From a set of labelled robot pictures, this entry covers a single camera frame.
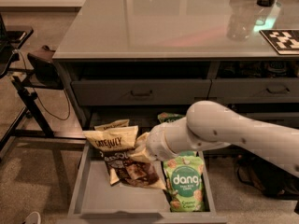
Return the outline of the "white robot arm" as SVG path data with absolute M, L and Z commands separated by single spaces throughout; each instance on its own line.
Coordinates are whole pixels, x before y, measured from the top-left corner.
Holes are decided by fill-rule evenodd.
M 136 140 L 135 161 L 167 161 L 184 151 L 236 145 L 299 176 L 299 131 L 241 116 L 211 101 L 196 102 L 186 116 L 154 126 Z

